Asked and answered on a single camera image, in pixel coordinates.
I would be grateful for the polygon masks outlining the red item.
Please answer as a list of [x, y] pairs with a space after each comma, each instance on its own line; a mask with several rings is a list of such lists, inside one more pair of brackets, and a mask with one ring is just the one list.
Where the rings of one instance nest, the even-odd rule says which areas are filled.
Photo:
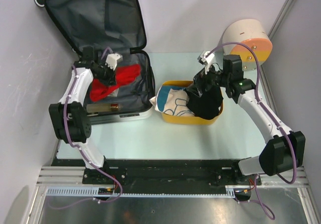
[[140, 71], [141, 67], [139, 64], [117, 67], [115, 84], [103, 83], [103, 80], [94, 78], [89, 94], [90, 100], [93, 102], [100, 101], [108, 97], [112, 92], [119, 89], [120, 87], [133, 83], [136, 78], [140, 76]]

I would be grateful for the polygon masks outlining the dark grey garment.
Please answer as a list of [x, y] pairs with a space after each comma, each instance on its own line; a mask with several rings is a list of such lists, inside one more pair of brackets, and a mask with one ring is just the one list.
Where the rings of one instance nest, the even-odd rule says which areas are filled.
[[209, 91], [204, 91], [200, 97], [192, 93], [189, 88], [185, 88], [184, 91], [189, 98], [186, 106], [195, 116], [211, 120], [219, 115], [223, 103], [220, 87], [213, 86]]

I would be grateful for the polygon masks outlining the cream and teal knit sweater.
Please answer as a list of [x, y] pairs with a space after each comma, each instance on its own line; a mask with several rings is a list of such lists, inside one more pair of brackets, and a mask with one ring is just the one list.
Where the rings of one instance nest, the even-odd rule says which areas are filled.
[[187, 107], [189, 96], [184, 87], [162, 85], [150, 103], [160, 113], [177, 117], [194, 117], [195, 114]]

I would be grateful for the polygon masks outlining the yellow plastic basket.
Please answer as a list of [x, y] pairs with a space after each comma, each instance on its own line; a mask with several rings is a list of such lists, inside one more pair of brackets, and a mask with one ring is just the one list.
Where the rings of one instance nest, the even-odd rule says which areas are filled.
[[[189, 80], [171, 80], [166, 81], [162, 84], [163, 86], [174, 86], [179, 88], [188, 87], [193, 82]], [[216, 117], [212, 118], [211, 120], [206, 120], [200, 117], [183, 117], [183, 116], [172, 116], [162, 113], [162, 118], [165, 122], [170, 124], [180, 124], [180, 125], [211, 125], [213, 124], [219, 116], [222, 114], [224, 109], [224, 104], [222, 102], [221, 106], [219, 107], [219, 113]]]

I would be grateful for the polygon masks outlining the space print kids suitcase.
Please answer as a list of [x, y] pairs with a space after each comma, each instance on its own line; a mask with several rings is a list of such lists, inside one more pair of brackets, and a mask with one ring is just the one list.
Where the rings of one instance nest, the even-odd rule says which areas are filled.
[[90, 100], [91, 85], [84, 106], [92, 103], [118, 103], [122, 109], [115, 113], [91, 113], [93, 124], [146, 119], [151, 116], [150, 99], [155, 95], [155, 80], [147, 44], [143, 17], [138, 0], [34, 0], [45, 8], [53, 23], [78, 55], [86, 47], [101, 56], [110, 47], [120, 53], [119, 67], [139, 64], [140, 76], [119, 88], [118, 96], [100, 101]]

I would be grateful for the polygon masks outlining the round pastel drawer box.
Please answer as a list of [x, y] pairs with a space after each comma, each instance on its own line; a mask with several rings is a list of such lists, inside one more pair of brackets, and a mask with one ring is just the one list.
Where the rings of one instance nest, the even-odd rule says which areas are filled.
[[259, 65], [262, 65], [269, 57], [273, 45], [260, 21], [256, 19], [243, 19], [232, 23], [225, 30], [222, 43], [238, 42], [241, 45], [226, 45], [223, 47], [226, 55], [239, 55], [244, 71], [257, 68], [250, 48], [256, 55]]

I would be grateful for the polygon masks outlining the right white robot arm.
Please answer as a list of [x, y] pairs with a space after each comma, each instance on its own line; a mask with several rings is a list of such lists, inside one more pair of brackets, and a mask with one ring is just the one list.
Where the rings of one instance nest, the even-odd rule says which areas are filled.
[[256, 124], [266, 143], [259, 156], [238, 162], [237, 168], [231, 172], [232, 180], [236, 184], [244, 184], [252, 174], [273, 176], [302, 166], [304, 134], [294, 132], [284, 124], [256, 93], [255, 83], [244, 77], [240, 56], [224, 56], [223, 68], [218, 71], [214, 67], [214, 53], [204, 51], [198, 61], [204, 68], [194, 77], [195, 89], [192, 93], [200, 97], [212, 87], [225, 88], [227, 96], [243, 108]]

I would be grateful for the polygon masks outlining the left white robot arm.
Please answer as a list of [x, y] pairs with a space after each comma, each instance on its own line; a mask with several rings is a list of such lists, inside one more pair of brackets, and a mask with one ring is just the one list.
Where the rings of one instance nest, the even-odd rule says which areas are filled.
[[123, 56], [107, 47], [99, 56], [94, 48], [86, 47], [72, 65], [72, 75], [65, 93], [58, 103], [49, 106], [49, 114], [57, 139], [76, 148], [88, 169], [95, 169], [93, 177], [104, 184], [111, 172], [103, 167], [105, 157], [91, 139], [92, 126], [84, 100], [94, 78], [116, 83], [115, 75]]

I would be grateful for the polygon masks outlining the small white barcode box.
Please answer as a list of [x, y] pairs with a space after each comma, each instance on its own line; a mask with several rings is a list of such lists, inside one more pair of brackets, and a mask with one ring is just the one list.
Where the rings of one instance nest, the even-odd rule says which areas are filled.
[[118, 96], [119, 89], [114, 90], [110, 96], [117, 97]]

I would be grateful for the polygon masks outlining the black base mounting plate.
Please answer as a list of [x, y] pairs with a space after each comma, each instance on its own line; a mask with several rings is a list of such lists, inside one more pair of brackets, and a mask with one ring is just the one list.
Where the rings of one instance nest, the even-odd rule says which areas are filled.
[[100, 170], [85, 168], [85, 185], [113, 185], [116, 192], [199, 194], [223, 186], [245, 186], [255, 174], [243, 176], [238, 159], [221, 160], [106, 160]]

